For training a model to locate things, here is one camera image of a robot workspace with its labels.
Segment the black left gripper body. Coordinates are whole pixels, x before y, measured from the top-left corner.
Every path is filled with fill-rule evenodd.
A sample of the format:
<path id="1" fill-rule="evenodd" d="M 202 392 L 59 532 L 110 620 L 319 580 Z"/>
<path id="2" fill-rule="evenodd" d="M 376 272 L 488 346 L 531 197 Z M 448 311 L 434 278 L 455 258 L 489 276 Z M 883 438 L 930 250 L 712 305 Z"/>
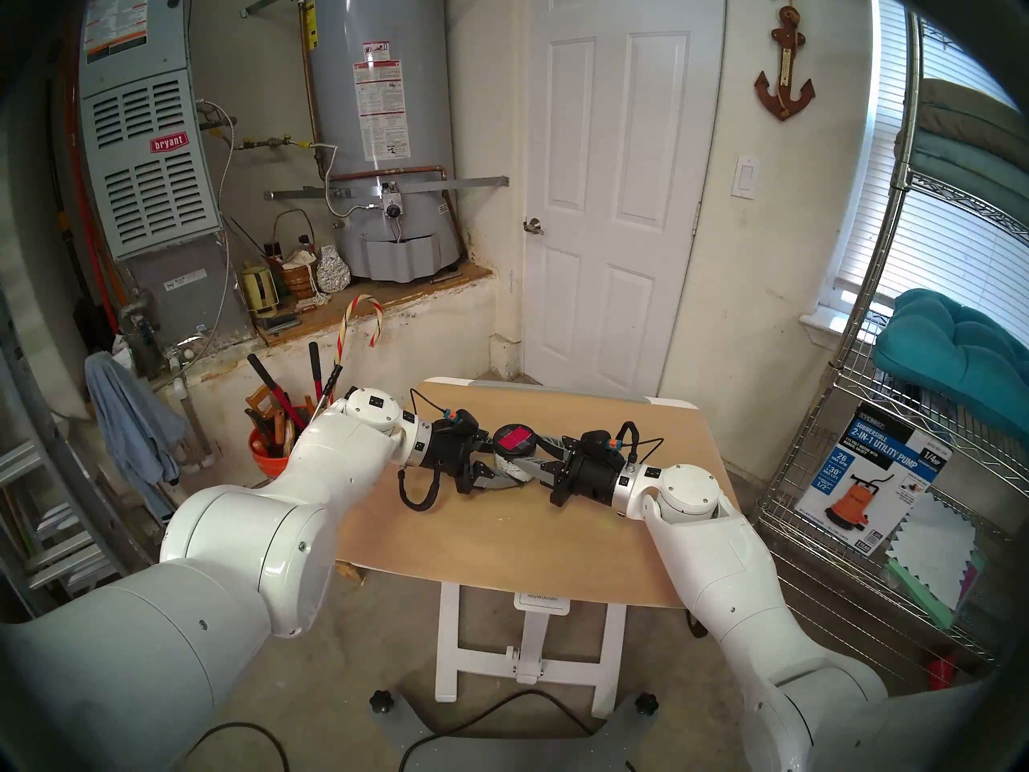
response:
<path id="1" fill-rule="evenodd" d="M 451 476 L 460 494 L 470 494 L 474 466 L 487 466 L 471 458 L 480 451 L 480 437 L 489 436 L 486 431 L 475 431 L 468 435 L 433 432 L 424 456 L 424 466 L 433 471 L 429 494 L 439 493 L 441 475 Z"/>

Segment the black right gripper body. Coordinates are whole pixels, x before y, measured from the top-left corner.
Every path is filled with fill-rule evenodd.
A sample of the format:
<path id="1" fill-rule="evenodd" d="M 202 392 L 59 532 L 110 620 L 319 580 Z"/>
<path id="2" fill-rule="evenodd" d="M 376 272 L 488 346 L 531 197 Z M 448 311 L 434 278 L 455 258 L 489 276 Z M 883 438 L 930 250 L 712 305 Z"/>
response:
<path id="1" fill-rule="evenodd" d="M 586 453 L 574 453 L 559 464 L 553 476 L 551 504 L 562 507 L 572 495 L 611 507 L 615 486 L 627 461 L 619 453 L 596 458 Z"/>

